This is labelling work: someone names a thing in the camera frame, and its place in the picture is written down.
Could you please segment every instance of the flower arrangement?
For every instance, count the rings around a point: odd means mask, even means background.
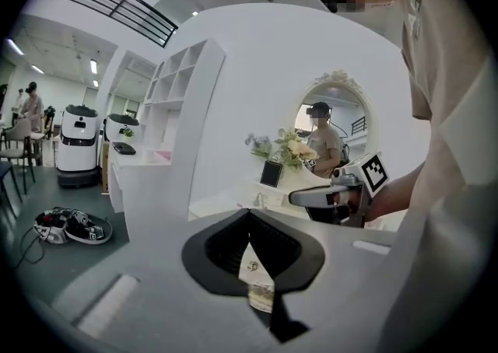
[[[132,138],[134,134],[135,133],[133,133],[133,131],[130,128],[126,128],[123,131],[123,135],[126,136],[127,138]]]
[[[245,140],[245,145],[251,143],[251,153],[254,156],[281,163],[297,170],[303,167],[303,161],[317,158],[317,153],[305,145],[294,130],[280,129],[279,138],[273,142],[268,136],[254,136],[254,133],[250,133]],[[274,143],[278,148],[272,152]]]

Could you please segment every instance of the cable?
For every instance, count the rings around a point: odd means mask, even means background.
[[[28,233],[32,230],[32,228],[29,228],[24,234],[23,234],[23,237],[21,238],[21,244],[19,245],[19,249],[21,251],[21,259],[19,259],[19,262],[17,262],[16,266],[14,267],[11,267],[13,270],[16,270],[20,265],[21,263],[26,259],[26,261],[28,263],[31,263],[31,264],[36,264],[38,263],[40,260],[42,260],[45,256],[45,251],[42,247],[42,254],[41,254],[41,258],[39,258],[38,260],[35,260],[35,261],[31,261],[31,260],[28,260],[26,258],[26,255],[28,254],[28,252],[30,251],[31,247],[33,246],[33,244],[35,244],[35,242],[38,240],[38,241],[41,241],[41,238],[40,238],[40,235],[37,234],[37,236],[35,238],[33,238],[33,240],[30,242],[30,244],[27,246],[27,248],[23,251],[23,243],[24,243],[24,239],[26,238],[26,236],[28,235]]]
[[[345,136],[339,136],[340,138],[348,138],[348,134],[346,133],[346,131],[344,129],[342,129],[340,126],[337,126],[336,124],[334,124],[332,121],[330,121],[330,123],[332,125],[334,125],[336,128],[339,128],[341,131],[343,131],[345,133]]]

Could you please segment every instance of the ceiling light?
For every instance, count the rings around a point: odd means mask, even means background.
[[[40,74],[44,74],[43,71],[41,71],[36,65],[32,65],[31,68],[34,70],[34,71],[37,71],[39,72]]]
[[[24,56],[24,53],[23,51],[21,51],[19,49],[19,46],[16,45],[16,42],[14,42],[12,39],[8,39],[7,42],[9,42],[9,45],[12,49],[14,49],[14,51],[16,51],[16,53],[19,55],[19,56]]]
[[[95,60],[90,60],[90,68],[92,69],[93,74],[97,74]]]

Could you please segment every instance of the man wearing vr headset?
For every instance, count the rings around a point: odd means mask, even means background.
[[[393,1],[401,6],[402,56],[409,69],[412,116],[430,122],[430,147],[422,165],[375,197],[367,221],[408,207],[428,210],[465,184],[440,129],[478,76],[489,45],[462,0],[320,1],[333,13],[363,11]]]
[[[318,154],[316,165],[311,171],[319,177],[330,178],[341,160],[339,134],[328,124],[330,107],[324,102],[318,102],[308,108],[306,114],[310,116],[313,126],[316,127],[308,138],[308,145]]]

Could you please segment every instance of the person's arm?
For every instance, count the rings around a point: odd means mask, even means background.
[[[388,183],[372,200],[370,210],[366,214],[366,221],[372,222],[376,218],[393,212],[408,209],[413,187],[417,181],[424,163],[414,169],[408,175]],[[349,201],[355,206],[359,203],[359,195],[356,192],[349,194]]]
[[[317,163],[317,165],[315,165],[314,167],[314,170],[331,170],[339,164],[341,156],[338,149],[328,149],[328,156],[330,157],[330,159],[322,163]]]

